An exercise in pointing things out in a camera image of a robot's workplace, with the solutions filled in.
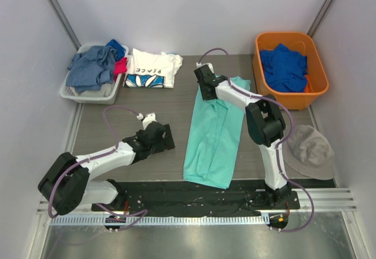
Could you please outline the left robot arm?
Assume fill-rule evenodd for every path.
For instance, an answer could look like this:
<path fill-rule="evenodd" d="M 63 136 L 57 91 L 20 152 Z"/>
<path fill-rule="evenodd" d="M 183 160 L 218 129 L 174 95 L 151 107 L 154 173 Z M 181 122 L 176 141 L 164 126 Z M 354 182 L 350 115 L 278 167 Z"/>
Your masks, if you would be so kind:
<path fill-rule="evenodd" d="M 114 147 L 84 156 L 60 154 L 38 184 L 38 190 L 49 202 L 51 218 L 64 216 L 87 204 L 119 211 L 127 201 L 125 190 L 113 179 L 96 181 L 96 178 L 174 147 L 170 125 L 151 122 Z"/>

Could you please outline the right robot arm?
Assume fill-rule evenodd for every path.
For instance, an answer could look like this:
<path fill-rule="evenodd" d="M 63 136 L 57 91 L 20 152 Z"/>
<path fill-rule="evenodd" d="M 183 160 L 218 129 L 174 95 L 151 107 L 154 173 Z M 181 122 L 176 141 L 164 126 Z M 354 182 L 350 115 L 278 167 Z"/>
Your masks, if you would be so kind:
<path fill-rule="evenodd" d="M 266 205 L 280 208 L 291 194 L 282 151 L 286 129 L 283 106 L 273 96 L 252 93 L 226 76 L 216 76 L 210 63 L 197 63 L 194 74 L 203 100 L 220 99 L 245 113 L 249 136 L 259 146 L 263 159 Z"/>

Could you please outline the white laundry basket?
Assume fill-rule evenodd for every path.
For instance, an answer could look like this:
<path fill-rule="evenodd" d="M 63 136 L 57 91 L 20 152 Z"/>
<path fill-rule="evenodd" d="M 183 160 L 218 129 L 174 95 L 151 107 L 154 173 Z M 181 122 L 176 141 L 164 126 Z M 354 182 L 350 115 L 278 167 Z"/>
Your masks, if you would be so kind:
<path fill-rule="evenodd" d="M 96 46 L 96 45 L 94 45 L 94 44 L 82 45 L 79 48 L 77 53 L 86 52 L 91 46 Z M 124 45 L 122 45 L 122 46 L 127 50 L 124 57 L 128 58 L 129 49 Z M 120 86 L 122 74 L 118 75 L 117 77 L 114 77 L 114 82 L 113 82 L 114 87 L 112 89 L 111 95 L 108 96 L 108 97 L 83 97 L 83 96 L 80 96 L 81 92 L 76 92 L 75 88 L 72 88 L 72 87 L 65 85 L 66 78 L 63 81 L 63 84 L 62 84 L 62 87 L 61 87 L 61 90 L 60 90 L 60 95 L 61 95 L 62 98 L 73 100 L 73 101 L 78 102 L 78 103 L 94 103 L 94 104 L 111 105 L 115 102 L 115 98 L 116 98 L 116 94 L 118 92 L 118 88 Z"/>

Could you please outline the teal t shirt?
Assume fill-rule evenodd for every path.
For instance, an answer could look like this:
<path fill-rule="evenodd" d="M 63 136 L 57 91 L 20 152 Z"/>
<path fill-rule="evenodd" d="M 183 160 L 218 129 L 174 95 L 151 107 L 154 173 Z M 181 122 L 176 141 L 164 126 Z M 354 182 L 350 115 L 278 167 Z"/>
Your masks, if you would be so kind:
<path fill-rule="evenodd" d="M 204 101 L 197 91 L 183 180 L 227 189 L 233 178 L 244 112 L 220 99 Z"/>

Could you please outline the white printed t shirt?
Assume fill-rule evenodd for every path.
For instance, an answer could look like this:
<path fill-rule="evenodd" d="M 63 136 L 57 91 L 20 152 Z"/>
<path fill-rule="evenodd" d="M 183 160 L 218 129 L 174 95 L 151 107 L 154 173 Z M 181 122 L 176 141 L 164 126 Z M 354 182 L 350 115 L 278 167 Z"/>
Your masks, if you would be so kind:
<path fill-rule="evenodd" d="M 129 88 L 174 88 L 175 76 L 183 64 L 180 55 L 154 54 L 133 48 L 123 81 Z"/>

